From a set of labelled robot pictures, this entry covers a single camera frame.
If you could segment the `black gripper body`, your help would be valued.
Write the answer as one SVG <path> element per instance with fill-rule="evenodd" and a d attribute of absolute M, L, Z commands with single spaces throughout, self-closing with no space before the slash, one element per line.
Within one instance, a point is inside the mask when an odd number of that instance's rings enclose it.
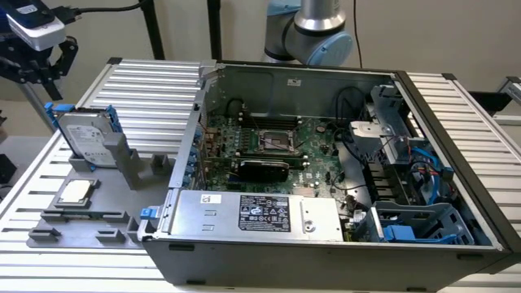
<path fill-rule="evenodd" d="M 34 50 L 19 38 L 2 40 L 2 77 L 24 84 L 47 84 L 60 79 L 50 57 L 54 49 Z"/>

